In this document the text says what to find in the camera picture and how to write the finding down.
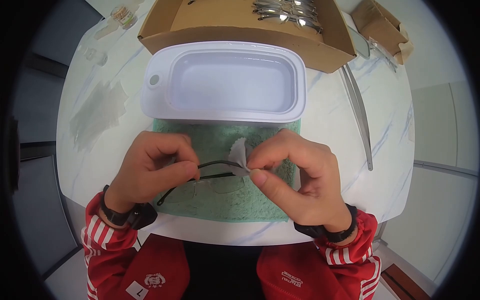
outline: small bottle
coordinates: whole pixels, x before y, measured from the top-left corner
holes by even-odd
[[[128,30],[137,23],[137,16],[131,12],[125,5],[119,5],[115,7],[110,16],[117,22],[123,30]]]
[[[77,50],[84,55],[87,60],[99,65],[100,67],[103,67],[108,60],[108,56],[105,52],[98,51],[95,48],[80,45],[78,46]]]

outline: white marble table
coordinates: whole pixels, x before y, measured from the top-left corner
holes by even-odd
[[[57,122],[57,165],[62,193],[82,206],[110,184],[135,136],[152,130],[153,119],[140,109],[140,89],[151,54],[137,33],[153,0],[141,4],[138,23],[96,42],[88,30],[81,44],[108,52],[99,67],[76,53],[63,87]],[[398,73],[378,58],[356,58],[349,63],[367,111],[372,143],[373,171],[368,171],[360,133],[339,71],[326,74],[307,70],[308,101],[301,119],[301,135],[329,145],[337,155],[345,201],[379,222],[399,215],[405,206],[415,146],[413,106],[405,68]],[[119,125],[105,130],[86,150],[77,151],[70,120],[98,82],[120,81],[128,100]],[[227,223],[159,213],[144,230],[181,240],[223,245],[276,245],[311,240],[288,222]]]

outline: brown cardboard box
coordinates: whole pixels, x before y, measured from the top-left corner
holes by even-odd
[[[400,33],[400,21],[374,0],[363,0],[352,19],[361,35],[379,42],[392,56],[400,52],[398,44],[408,42]]]
[[[201,41],[246,41],[276,45],[298,53],[308,68],[332,73],[356,56],[335,0],[314,0],[322,34],[305,33],[293,22],[258,20],[252,0],[157,0],[138,39],[152,53]]]

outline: black watch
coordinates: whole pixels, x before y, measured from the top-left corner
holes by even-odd
[[[306,234],[309,237],[312,237],[314,239],[319,238],[322,235],[325,235],[328,241],[332,243],[339,243],[345,240],[346,238],[348,238],[352,234],[352,232],[355,230],[355,227],[357,226],[357,208],[355,206],[351,206],[346,203],[345,205],[347,206],[348,210],[350,211],[350,214],[352,215],[352,224],[350,224],[350,227],[347,230],[344,230],[341,232],[329,232],[325,229],[323,225],[305,226],[305,225],[299,225],[295,222],[293,222],[293,226],[295,227],[296,231]]]
[[[107,220],[112,222],[112,224],[123,226],[125,222],[129,222],[130,228],[139,230],[152,224],[156,220],[158,214],[150,203],[137,203],[131,210],[123,214],[109,209],[105,205],[105,192],[107,189],[108,185],[103,188],[103,195],[100,198],[100,208],[105,213]]]

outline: embroidered logo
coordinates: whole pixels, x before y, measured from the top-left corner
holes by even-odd
[[[148,285],[149,288],[161,288],[164,283],[165,277],[160,273],[148,274],[147,277],[145,277],[145,284]]]
[[[293,275],[290,275],[286,271],[282,272],[282,280],[287,281],[287,282],[289,282],[289,283],[291,283],[294,286],[299,287],[299,288],[301,287],[301,284],[303,283],[303,281],[300,278],[297,278]]]

